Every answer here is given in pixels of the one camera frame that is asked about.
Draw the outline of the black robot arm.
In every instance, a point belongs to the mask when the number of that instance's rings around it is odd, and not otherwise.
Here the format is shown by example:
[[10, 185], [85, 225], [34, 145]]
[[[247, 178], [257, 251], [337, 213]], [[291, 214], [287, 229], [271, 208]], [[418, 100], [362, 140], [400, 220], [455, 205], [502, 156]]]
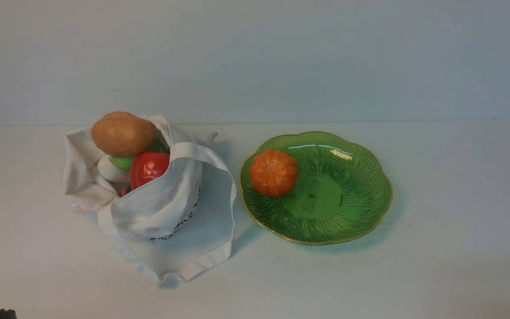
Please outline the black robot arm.
[[0, 309], [0, 319], [17, 319], [16, 311], [12, 309]]

